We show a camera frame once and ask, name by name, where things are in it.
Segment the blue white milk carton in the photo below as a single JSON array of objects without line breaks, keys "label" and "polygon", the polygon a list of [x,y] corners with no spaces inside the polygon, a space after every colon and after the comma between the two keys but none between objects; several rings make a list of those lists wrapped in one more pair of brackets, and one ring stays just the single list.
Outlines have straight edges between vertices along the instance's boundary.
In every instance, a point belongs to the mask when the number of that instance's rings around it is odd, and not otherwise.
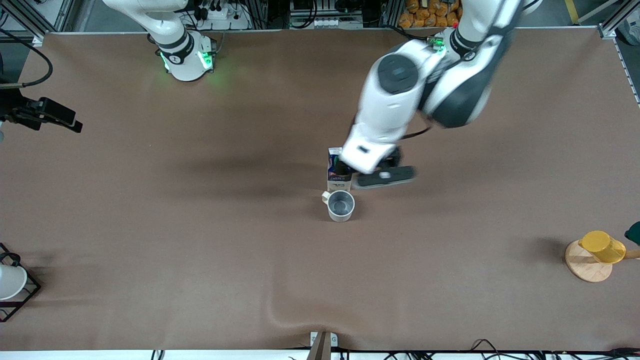
[{"label": "blue white milk carton", "polygon": [[334,177],[332,175],[332,155],[339,155],[341,159],[342,147],[332,146],[327,150],[327,191],[350,191],[353,174],[350,177]]}]

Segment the cream ceramic mug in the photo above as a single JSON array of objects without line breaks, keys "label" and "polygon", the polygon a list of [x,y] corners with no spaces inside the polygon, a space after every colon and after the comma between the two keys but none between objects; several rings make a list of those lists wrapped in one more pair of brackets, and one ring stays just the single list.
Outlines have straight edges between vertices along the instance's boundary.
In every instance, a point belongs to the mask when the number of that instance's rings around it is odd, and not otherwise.
[{"label": "cream ceramic mug", "polygon": [[355,199],[349,191],[325,191],[321,198],[332,221],[335,223],[349,221],[355,209]]}]

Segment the yellow plastic cup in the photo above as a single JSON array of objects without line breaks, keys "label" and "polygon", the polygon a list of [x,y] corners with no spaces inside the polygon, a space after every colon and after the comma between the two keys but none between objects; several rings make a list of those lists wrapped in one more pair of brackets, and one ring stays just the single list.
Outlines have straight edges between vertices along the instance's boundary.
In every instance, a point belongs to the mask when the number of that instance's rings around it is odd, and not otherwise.
[{"label": "yellow plastic cup", "polygon": [[607,265],[621,262],[627,254],[627,249],[621,241],[611,237],[601,230],[590,231],[578,240],[578,245],[590,253],[594,259]]}]

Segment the brown table cover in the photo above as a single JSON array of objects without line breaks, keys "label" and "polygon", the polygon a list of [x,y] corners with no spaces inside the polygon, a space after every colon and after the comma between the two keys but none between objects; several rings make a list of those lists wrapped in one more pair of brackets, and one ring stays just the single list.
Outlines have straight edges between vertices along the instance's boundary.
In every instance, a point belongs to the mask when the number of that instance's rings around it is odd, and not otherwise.
[{"label": "brown table cover", "polygon": [[283,349],[331,331],[358,350],[640,347],[640,260],[599,284],[570,242],[640,221],[640,107],[615,44],[519,29],[482,114],[402,142],[413,182],[322,202],[391,30],[226,36],[183,83],[144,34],[48,35],[76,134],[5,124],[0,242],[41,292],[0,351]]}]

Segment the white electronics box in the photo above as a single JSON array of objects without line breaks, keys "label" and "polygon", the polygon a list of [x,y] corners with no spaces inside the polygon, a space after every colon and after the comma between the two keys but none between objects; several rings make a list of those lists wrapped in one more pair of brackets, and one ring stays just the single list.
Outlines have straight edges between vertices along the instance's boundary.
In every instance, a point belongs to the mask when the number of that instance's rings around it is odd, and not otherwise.
[{"label": "white electronics box", "polygon": [[308,14],[304,16],[294,16],[290,19],[293,30],[318,30],[318,29],[341,29],[352,30],[362,29],[364,24],[362,17],[356,16],[316,16],[315,20],[308,25]]}]

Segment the white bowl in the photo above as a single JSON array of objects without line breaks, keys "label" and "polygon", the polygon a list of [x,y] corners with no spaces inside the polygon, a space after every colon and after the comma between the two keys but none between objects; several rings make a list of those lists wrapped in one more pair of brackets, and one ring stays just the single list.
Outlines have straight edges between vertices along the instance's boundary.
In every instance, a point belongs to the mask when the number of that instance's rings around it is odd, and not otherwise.
[{"label": "white bowl", "polygon": [[22,266],[0,264],[0,301],[19,294],[28,281],[28,272]]}]

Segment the pile of orange buns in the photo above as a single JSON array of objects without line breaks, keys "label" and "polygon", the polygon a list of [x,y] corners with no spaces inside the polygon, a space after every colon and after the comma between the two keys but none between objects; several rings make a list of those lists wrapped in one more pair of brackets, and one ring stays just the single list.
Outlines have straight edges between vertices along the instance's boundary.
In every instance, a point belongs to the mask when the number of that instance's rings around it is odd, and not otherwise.
[{"label": "pile of orange buns", "polygon": [[455,28],[463,14],[461,0],[404,0],[400,28]]}]

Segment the white power strip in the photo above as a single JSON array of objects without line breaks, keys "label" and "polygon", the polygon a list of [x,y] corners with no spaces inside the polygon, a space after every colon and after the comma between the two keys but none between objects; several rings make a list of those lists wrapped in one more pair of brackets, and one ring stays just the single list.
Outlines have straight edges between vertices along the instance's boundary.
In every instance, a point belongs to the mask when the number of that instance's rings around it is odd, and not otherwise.
[{"label": "white power strip", "polygon": [[241,3],[213,1],[202,3],[194,12],[195,25],[201,31],[253,30],[249,9]]}]

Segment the round wooden board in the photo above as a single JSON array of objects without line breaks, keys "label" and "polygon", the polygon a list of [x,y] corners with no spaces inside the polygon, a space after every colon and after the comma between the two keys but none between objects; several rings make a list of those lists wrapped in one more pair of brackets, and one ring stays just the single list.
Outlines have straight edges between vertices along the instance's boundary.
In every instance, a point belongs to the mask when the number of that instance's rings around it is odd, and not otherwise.
[{"label": "round wooden board", "polygon": [[599,283],[610,277],[615,264],[624,260],[640,260],[640,249],[627,249],[621,241],[613,239],[613,249],[621,249],[622,255],[618,255],[618,261],[613,263],[599,262],[597,257],[579,244],[579,240],[567,245],[564,252],[564,263],[569,271],[582,281]]}]

